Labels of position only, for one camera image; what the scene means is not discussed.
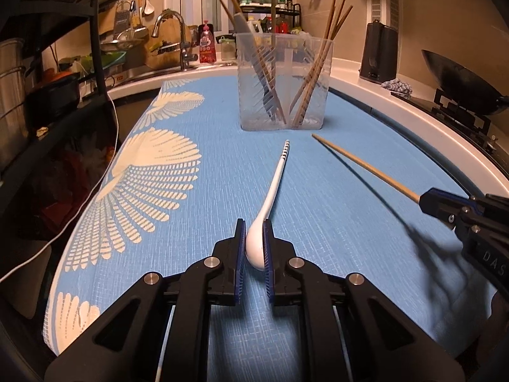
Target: black kettle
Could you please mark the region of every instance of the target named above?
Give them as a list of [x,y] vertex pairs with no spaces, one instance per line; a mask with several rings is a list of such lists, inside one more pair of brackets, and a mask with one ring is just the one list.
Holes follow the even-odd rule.
[[398,32],[378,20],[367,25],[360,77],[374,83],[396,78]]

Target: wall vent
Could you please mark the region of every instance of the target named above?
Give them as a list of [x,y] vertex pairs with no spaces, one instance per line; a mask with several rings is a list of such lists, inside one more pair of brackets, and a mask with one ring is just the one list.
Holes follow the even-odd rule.
[[382,0],[371,0],[371,22],[382,21]]
[[396,30],[400,29],[400,0],[390,0],[390,26]]

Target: white leaf pattern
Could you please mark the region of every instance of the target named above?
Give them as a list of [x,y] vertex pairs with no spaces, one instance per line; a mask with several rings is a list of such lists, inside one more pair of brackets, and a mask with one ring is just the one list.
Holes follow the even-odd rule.
[[178,201],[187,198],[201,155],[189,138],[169,130],[129,138],[111,169],[111,179],[88,205],[66,256],[66,272],[95,265],[99,257],[123,252],[126,241],[142,242],[157,222],[170,219]]
[[161,90],[157,98],[154,99],[147,111],[141,116],[133,130],[137,131],[152,125],[156,121],[183,114],[200,106],[203,100],[204,97],[199,93],[188,91],[170,93]]
[[171,88],[179,88],[184,86],[186,83],[194,82],[197,79],[174,79],[166,80],[161,86],[161,91],[168,91]]
[[72,297],[70,293],[64,296],[62,292],[57,296],[55,308],[55,335],[58,354],[61,354],[101,313],[88,301],[80,303],[78,296]]

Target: pink bottle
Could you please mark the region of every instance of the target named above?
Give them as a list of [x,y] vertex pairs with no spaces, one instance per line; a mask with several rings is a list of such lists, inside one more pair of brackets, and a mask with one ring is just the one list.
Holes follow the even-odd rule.
[[203,23],[202,35],[199,37],[199,62],[214,63],[217,60],[214,35],[209,30],[208,21],[203,20]]

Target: blue tablecloth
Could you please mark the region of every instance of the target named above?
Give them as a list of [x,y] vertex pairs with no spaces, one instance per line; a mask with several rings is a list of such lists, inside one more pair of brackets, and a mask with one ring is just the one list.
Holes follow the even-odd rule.
[[[329,94],[318,133],[418,194],[465,195],[414,145]],[[360,272],[451,354],[486,317],[493,289],[443,224],[309,131],[245,132],[235,77],[168,81],[140,118],[79,220],[55,274],[44,337],[61,353],[144,273],[183,272],[248,226],[285,139],[291,146],[271,214],[276,237],[324,272]],[[213,307],[209,380],[299,380],[297,313],[272,310],[249,265],[242,303]]]

